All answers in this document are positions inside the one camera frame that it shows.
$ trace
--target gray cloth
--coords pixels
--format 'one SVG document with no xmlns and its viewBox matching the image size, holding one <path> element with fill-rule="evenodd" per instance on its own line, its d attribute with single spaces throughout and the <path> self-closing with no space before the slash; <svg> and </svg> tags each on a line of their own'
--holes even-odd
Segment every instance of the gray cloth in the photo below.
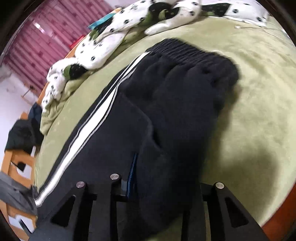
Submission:
<svg viewBox="0 0 296 241">
<path fill-rule="evenodd" d="M 36 196 L 36 187 L 32 186 L 28 189 L 7 174 L 0 172 L 0 199 L 6 204 L 25 213 L 37 215 L 34 200 Z"/>
</svg>

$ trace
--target curtain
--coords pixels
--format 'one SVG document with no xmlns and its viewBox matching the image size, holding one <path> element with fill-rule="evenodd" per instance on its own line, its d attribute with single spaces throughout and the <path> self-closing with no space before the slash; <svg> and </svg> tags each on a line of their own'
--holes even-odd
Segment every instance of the curtain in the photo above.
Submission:
<svg viewBox="0 0 296 241">
<path fill-rule="evenodd" d="M 91 23 L 112 10 L 104 0 L 47 0 L 24 22 L 3 63 L 39 95 L 50 66 L 89 33 Z"/>
</svg>

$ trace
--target metal screw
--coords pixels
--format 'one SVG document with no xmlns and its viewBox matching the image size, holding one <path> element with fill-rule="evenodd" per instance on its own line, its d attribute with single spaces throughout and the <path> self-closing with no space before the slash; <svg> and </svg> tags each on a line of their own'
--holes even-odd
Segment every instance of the metal screw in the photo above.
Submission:
<svg viewBox="0 0 296 241">
<path fill-rule="evenodd" d="M 111 178 L 112 180 L 117 180 L 117 179 L 119 178 L 119 175 L 116 174 L 116 173 L 114 173 L 114 174 L 112 174 L 112 175 L 110 176 L 110 178 Z"/>
<path fill-rule="evenodd" d="M 76 183 L 76 187 L 78 187 L 78 188 L 83 188 L 84 185 L 85 185 L 85 183 L 82 181 Z"/>
<path fill-rule="evenodd" d="M 216 187 L 219 188 L 219 189 L 223 189 L 224 184 L 223 183 L 216 183 Z"/>
</svg>

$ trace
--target white side stripe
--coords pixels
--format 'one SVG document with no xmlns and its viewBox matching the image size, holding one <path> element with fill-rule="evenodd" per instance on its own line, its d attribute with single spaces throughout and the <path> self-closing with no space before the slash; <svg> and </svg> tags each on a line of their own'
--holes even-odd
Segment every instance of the white side stripe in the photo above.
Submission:
<svg viewBox="0 0 296 241">
<path fill-rule="evenodd" d="M 55 170 L 55 173 L 51 177 L 47 186 L 39 194 L 38 198 L 35 200 L 36 206 L 39 207 L 42 205 L 46 197 L 54 190 L 57 186 L 60 178 L 67 169 L 67 167 L 72 163 L 73 159 L 77 156 L 80 150 L 85 146 L 90 137 L 96 132 L 96 130 L 101 126 L 104 120 L 107 118 L 113 102 L 115 100 L 119 85 L 125 81 L 130 75 L 134 72 L 136 65 L 143 59 L 149 52 L 141 54 L 136 58 L 131 66 L 126 68 L 116 82 L 110 87 L 107 93 L 103 96 L 101 101 L 97 104 L 95 109 L 92 111 L 87 120 L 79 128 L 76 136 L 69 145 L 68 151 L 61 160 L 59 166 Z"/>
</svg>

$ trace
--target bed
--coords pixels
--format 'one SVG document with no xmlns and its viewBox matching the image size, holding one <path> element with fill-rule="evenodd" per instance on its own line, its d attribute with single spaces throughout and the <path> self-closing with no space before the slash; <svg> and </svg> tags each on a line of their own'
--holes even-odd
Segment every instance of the bed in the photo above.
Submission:
<svg viewBox="0 0 296 241">
<path fill-rule="evenodd" d="M 106 86 L 115 73 L 148 47 L 165 38 L 177 37 L 230 57 L 238 64 L 241 74 L 219 117 L 202 182 L 226 184 L 268 237 L 280 240 L 296 218 L 295 212 L 287 212 L 289 206 L 286 205 L 295 198 L 296 192 L 293 188 L 296 175 L 296 163 L 293 162 L 296 157 L 296 82 L 293 79 L 296 49 L 279 30 L 274 18 L 270 18 L 267 28 L 263 31 L 233 20 L 201 18 L 133 44 L 85 80 L 68 99 L 45 137 L 36 161 L 33 159 L 31 182 L 39 188 L 46 180 L 70 133 L 100 94 L 98 80 Z M 283 214 L 287 217 L 279 224 Z M 177 220 L 151 240 L 179 240 L 180 222 L 181 219 Z"/>
</svg>

